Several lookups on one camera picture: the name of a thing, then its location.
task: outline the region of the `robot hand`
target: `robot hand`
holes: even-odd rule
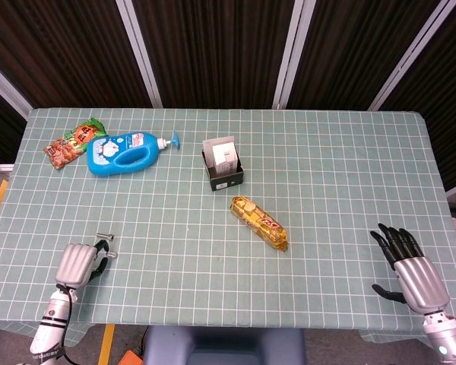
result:
[[[113,240],[113,236],[110,235],[98,233],[97,236]],[[99,241],[95,246],[79,243],[66,246],[55,275],[58,290],[52,294],[30,346],[30,352],[36,362],[53,365],[58,358],[64,356],[67,361],[74,363],[68,358],[64,348],[72,304],[78,301],[76,290],[103,273],[108,257],[116,258],[116,253],[109,251],[106,240]],[[103,257],[100,265],[93,269],[93,264],[102,249],[105,250],[106,257]]]
[[[375,231],[377,240],[392,270],[397,274],[402,293],[390,292],[377,284],[372,288],[385,299],[406,303],[424,315],[424,331],[442,363],[456,364],[456,318],[444,312],[448,292],[433,263],[423,255],[415,238],[401,228],[378,224],[385,238]]]

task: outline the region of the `small box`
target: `small box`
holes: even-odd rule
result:
[[[216,191],[243,183],[243,168],[234,145],[234,137],[203,141],[201,154],[211,190]]]

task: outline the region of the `black box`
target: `black box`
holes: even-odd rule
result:
[[[207,167],[206,158],[204,157],[204,150],[201,152],[204,160],[204,167],[206,167],[207,177],[210,178],[211,190],[214,192],[220,189],[228,188],[243,183],[243,168],[242,162],[238,151],[236,156],[238,157],[238,163],[236,165],[236,172],[230,174],[222,174],[219,176],[214,167]]]

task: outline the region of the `blue detergent bottle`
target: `blue detergent bottle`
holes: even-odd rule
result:
[[[146,132],[97,138],[87,146],[88,167],[92,173],[101,176],[133,173],[149,167],[159,156],[160,150],[171,143],[179,149],[176,132],[171,141]]]

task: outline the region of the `table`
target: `table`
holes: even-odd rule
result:
[[[111,135],[149,131],[181,149],[148,169],[99,178],[43,148],[91,116]],[[212,192],[202,141],[234,135],[245,182]],[[278,252],[229,210],[247,195],[285,226]],[[114,233],[119,257],[79,291],[69,343],[91,323],[359,329],[422,337],[369,231],[406,227],[434,261],[456,315],[456,236],[416,113],[302,110],[35,109],[0,210],[0,328],[33,335],[68,243]]]

